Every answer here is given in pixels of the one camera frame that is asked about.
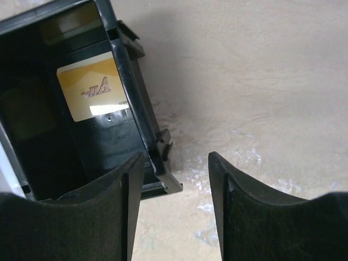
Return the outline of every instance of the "marble surface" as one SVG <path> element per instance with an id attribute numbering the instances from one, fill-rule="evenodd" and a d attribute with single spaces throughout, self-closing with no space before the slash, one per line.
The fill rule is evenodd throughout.
<path id="1" fill-rule="evenodd" d="M 0 17 L 41 1 L 2 0 Z M 134 261 L 221 260 L 207 155 L 304 198 L 347 190 L 348 3 L 112 0 L 140 36 L 179 194 L 141 202 Z"/>

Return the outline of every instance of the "black container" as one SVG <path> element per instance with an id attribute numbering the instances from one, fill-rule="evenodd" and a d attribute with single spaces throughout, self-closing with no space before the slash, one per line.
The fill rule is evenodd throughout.
<path id="1" fill-rule="evenodd" d="M 56 0 L 0 22 L 0 141 L 27 197 L 58 198 L 137 151 L 142 198 L 182 191 L 137 39 L 108 0 Z"/>

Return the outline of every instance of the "table surface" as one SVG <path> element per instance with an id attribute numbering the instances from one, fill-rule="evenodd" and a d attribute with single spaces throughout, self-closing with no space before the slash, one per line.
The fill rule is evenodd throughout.
<path id="1" fill-rule="evenodd" d="M 0 18 L 44 2 L 2 0 Z M 348 189 L 348 3 L 324 2 L 112 0 L 140 36 L 139 63 L 184 183 L 141 202 L 133 260 L 221 260 L 211 151 L 299 197 Z"/>

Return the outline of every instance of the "beige surface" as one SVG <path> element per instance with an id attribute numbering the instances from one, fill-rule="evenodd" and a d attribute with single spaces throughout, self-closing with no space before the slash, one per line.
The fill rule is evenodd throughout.
<path id="1" fill-rule="evenodd" d="M 2 16 L 21 9 L 4 2 Z M 180 194 L 141 202 L 133 260 L 221 260 L 207 174 L 213 150 L 293 195 L 348 189 L 346 1 L 113 4 L 141 38 L 140 66 L 184 183 Z"/>

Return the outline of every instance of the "black plastic box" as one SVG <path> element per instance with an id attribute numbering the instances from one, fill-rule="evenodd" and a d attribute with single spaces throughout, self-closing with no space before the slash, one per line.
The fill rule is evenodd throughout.
<path id="1" fill-rule="evenodd" d="M 138 151 L 142 198 L 182 191 L 137 39 L 108 0 L 56 0 L 0 22 L 0 141 L 27 198 L 58 198 Z"/>

